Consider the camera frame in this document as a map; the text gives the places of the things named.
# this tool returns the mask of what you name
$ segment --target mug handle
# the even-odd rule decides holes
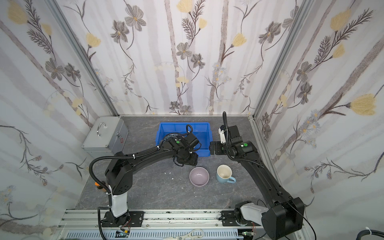
[[[234,177],[229,177],[228,181],[229,183],[235,183],[236,182],[236,178]]]

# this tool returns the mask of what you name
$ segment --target metal toolbox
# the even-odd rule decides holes
[[[128,128],[121,117],[101,117],[81,147],[92,157],[113,156],[122,151],[128,136]]]

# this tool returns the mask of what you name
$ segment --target mug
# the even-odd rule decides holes
[[[220,165],[217,168],[216,178],[220,183],[235,183],[236,179],[232,177],[232,170],[227,165]]]

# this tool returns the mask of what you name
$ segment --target case handle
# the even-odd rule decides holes
[[[101,122],[101,123],[99,124],[99,126],[98,126],[98,128],[97,128],[97,131],[96,131],[96,133],[97,133],[97,135],[98,135],[99,137],[101,136],[101,134],[99,133],[99,128],[100,128],[100,126],[101,126],[102,124],[104,124],[104,126],[107,126],[107,125],[105,125],[105,123],[103,123],[103,122]]]

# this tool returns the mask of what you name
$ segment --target wallpaper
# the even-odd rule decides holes
[[[44,2],[0,6],[0,238],[50,239],[88,179],[80,146],[109,112]]]
[[[257,116],[318,239],[384,229],[383,11],[382,1],[315,1]]]
[[[297,0],[58,0],[120,114],[253,114]]]

